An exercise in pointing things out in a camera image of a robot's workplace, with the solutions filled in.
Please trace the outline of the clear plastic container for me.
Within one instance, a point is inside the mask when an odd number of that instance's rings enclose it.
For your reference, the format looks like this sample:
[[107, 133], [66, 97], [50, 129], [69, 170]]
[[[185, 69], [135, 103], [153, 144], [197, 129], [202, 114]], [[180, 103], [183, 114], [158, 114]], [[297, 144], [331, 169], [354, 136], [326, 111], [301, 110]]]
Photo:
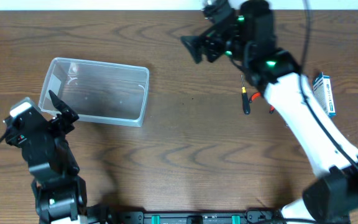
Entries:
[[53, 91], [80, 121], [141, 127], [149, 78], [146, 67], [57, 57], [46, 73], [38, 107], [57, 115], [49, 95]]

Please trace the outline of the white blue cardboard box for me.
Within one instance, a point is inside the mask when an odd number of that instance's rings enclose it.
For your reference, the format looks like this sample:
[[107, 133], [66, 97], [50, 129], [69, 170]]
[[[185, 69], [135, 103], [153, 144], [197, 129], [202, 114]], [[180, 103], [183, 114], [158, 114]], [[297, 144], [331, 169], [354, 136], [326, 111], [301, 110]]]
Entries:
[[323, 111], [330, 117], [336, 116], [331, 77], [318, 72], [313, 80], [313, 93]]

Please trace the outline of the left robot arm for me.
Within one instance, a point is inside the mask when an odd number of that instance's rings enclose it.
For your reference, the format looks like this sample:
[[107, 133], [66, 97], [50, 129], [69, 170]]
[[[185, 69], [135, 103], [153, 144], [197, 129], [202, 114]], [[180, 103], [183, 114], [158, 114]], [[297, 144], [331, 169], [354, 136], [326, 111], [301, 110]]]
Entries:
[[74, 129], [78, 114], [49, 91], [58, 114], [46, 120], [40, 108], [26, 97], [14, 105], [5, 119], [8, 145], [21, 149], [29, 172], [40, 223], [87, 223], [86, 184], [70, 150], [66, 135]]

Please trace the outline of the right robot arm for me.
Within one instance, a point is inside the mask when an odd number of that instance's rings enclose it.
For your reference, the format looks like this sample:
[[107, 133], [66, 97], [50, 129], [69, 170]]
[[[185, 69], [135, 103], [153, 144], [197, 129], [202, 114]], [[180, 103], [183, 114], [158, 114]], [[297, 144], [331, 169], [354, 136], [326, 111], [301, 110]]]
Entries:
[[183, 36], [193, 60], [215, 62], [226, 55], [280, 114], [302, 146], [316, 176], [300, 199], [282, 207], [275, 223], [349, 223], [358, 209], [358, 148], [338, 130], [314, 96], [303, 62], [277, 46], [274, 15], [267, 1], [205, 1], [209, 29]]

